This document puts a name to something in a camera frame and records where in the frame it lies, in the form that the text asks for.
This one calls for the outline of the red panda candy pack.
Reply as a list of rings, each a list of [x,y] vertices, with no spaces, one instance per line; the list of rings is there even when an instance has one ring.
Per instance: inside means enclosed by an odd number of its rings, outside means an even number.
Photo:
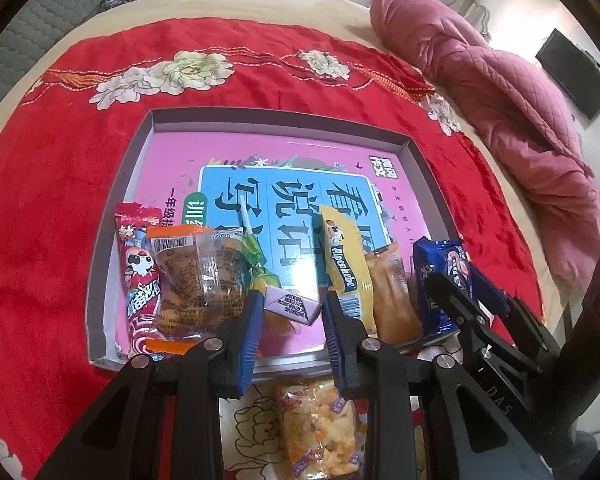
[[[160,226],[161,216],[159,208],[138,203],[118,203],[114,207],[128,358],[146,353],[146,339],[155,333],[161,298],[160,272],[151,252],[148,231]]]

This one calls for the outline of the blue Oreo cookie pack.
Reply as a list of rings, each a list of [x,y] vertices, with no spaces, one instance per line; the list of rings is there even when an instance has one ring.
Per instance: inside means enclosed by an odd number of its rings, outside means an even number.
[[[413,246],[417,313],[426,336],[454,330],[441,305],[455,289],[474,296],[469,257],[462,240],[421,237]]]

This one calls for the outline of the orange-edged clear biscuit bag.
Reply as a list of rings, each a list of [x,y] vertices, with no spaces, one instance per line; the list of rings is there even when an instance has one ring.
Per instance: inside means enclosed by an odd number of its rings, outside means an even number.
[[[148,230],[148,240],[161,292],[146,350],[181,356],[242,313],[247,274],[242,229],[160,226]]]

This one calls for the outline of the yellow Alpenliebe candy pack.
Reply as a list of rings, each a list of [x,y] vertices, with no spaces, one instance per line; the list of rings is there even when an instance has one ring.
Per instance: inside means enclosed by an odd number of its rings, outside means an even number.
[[[320,213],[329,289],[336,292],[343,313],[361,321],[367,335],[376,337],[373,283],[360,231],[334,207],[321,206]]]

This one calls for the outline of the yellow rice cracker bag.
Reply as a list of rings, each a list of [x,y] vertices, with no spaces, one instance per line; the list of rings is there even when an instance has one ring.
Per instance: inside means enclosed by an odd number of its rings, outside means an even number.
[[[347,479],[361,472],[354,403],[331,379],[276,388],[284,448],[296,479]]]

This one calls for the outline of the black television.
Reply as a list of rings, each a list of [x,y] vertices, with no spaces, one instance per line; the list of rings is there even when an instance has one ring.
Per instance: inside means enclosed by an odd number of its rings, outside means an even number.
[[[535,58],[588,120],[600,114],[600,66],[585,51],[554,29]]]

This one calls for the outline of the pink book in tray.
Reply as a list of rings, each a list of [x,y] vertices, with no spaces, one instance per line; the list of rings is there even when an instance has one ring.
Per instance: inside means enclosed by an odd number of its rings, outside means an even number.
[[[401,151],[260,132],[153,131],[114,211],[116,347],[163,358],[211,336],[257,287],[262,356],[324,344],[317,301],[377,328],[366,256],[412,258],[429,226]]]

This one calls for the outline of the grey quilted headboard cover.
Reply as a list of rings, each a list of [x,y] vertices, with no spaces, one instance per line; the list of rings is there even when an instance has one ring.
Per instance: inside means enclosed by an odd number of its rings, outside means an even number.
[[[0,33],[0,102],[59,40],[92,18],[102,0],[29,0]]]

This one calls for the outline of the pink quilted duvet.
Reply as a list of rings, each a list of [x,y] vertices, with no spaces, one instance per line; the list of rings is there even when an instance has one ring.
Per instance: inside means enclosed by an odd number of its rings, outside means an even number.
[[[523,58],[492,49],[440,0],[372,0],[370,24],[444,90],[517,181],[550,272],[586,289],[600,260],[600,189],[562,92]]]

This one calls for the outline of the corn shaped lollipop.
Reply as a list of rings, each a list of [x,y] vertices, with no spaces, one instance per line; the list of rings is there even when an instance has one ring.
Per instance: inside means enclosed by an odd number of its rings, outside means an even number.
[[[266,295],[268,286],[279,287],[280,281],[276,274],[266,268],[266,259],[260,243],[253,233],[245,196],[239,196],[239,210],[244,226],[244,235],[242,236],[242,254],[249,264],[250,285],[249,288],[257,290],[263,296]],[[294,333],[294,326],[291,322],[282,316],[265,311],[264,320],[268,330],[282,336],[288,336]]]

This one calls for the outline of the orange clear snack pack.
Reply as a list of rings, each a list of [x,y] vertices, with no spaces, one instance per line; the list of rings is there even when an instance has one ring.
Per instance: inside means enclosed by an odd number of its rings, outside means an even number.
[[[387,344],[406,344],[422,336],[422,322],[412,304],[400,246],[392,243],[365,255],[374,292],[374,320]]]

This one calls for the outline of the red floral blanket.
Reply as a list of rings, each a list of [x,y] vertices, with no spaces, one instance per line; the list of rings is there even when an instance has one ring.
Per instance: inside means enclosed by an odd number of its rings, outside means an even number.
[[[133,133],[154,108],[272,108],[414,139],[470,258],[541,314],[530,249],[484,155],[413,101],[394,55],[314,26],[171,18],[78,42],[24,87],[0,127],[0,445],[35,476],[109,382],[87,361],[96,232]]]

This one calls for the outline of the small purple candy box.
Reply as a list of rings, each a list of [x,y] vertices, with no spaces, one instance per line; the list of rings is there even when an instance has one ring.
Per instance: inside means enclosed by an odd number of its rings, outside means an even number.
[[[311,326],[321,312],[321,305],[317,300],[268,285],[264,295],[264,310],[288,321]]]

